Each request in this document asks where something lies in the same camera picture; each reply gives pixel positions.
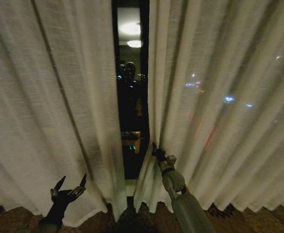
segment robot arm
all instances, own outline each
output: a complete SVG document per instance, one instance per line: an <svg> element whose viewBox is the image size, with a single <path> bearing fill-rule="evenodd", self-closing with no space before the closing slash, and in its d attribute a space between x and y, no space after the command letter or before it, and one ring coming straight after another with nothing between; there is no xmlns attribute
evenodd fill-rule
<svg viewBox="0 0 284 233"><path fill-rule="evenodd" d="M153 155L158 159L162 182L169 193L172 208L183 233L215 233L197 199L190 194L184 177L175 171L176 157L165 157L165 151L154 146Z"/></svg>

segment patterned carpet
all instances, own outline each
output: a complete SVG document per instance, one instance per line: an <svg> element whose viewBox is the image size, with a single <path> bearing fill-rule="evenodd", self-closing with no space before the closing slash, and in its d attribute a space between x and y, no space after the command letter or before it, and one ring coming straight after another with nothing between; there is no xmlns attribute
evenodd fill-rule
<svg viewBox="0 0 284 233"><path fill-rule="evenodd" d="M78 228L62 227L61 233L180 233L180 227L174 214L170 213L163 203L159 203L155 214L149 213L142 205L138 213L128 199L128 209L116 224L111 205L108 213L98 213L89 218ZM250 210L240 212L232 205L223 212L211 206L206 212L217 233L284 233L284 208L274 211L261 209L258 213ZM0 208L0 233L14 233L26 225L37 232L35 226L42 216L34 216L26 209L19 207L4 212Z"/></svg>

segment sheer curtain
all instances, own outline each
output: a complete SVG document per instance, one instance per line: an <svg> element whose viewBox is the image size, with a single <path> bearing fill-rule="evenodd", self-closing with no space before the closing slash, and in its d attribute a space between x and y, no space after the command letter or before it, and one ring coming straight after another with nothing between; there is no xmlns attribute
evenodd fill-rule
<svg viewBox="0 0 284 233"><path fill-rule="evenodd" d="M88 174L64 223L126 209L111 2L0 1L0 205L46 215Z"/></svg>
<svg viewBox="0 0 284 233"><path fill-rule="evenodd" d="M284 0L150 3L150 148L134 204L172 211L154 142L204 209L284 206Z"/></svg>

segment dark window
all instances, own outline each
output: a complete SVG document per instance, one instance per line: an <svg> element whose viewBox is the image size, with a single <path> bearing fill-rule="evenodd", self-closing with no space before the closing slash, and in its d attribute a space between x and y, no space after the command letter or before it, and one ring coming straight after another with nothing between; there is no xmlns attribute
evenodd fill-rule
<svg viewBox="0 0 284 233"><path fill-rule="evenodd" d="M119 121L126 179L137 179L149 143L149 1L113 0Z"/></svg>

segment ceiling light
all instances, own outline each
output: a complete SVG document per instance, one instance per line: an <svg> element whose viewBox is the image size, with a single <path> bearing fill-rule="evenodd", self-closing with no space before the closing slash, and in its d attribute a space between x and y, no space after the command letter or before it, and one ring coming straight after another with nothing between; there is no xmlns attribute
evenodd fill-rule
<svg viewBox="0 0 284 233"><path fill-rule="evenodd" d="M129 35L140 35L141 34L141 27L137 23L129 23L125 24L121 27L121 30Z"/></svg>
<svg viewBox="0 0 284 233"><path fill-rule="evenodd" d="M140 40L130 40L127 42L127 44L132 48L140 48L142 47Z"/></svg>

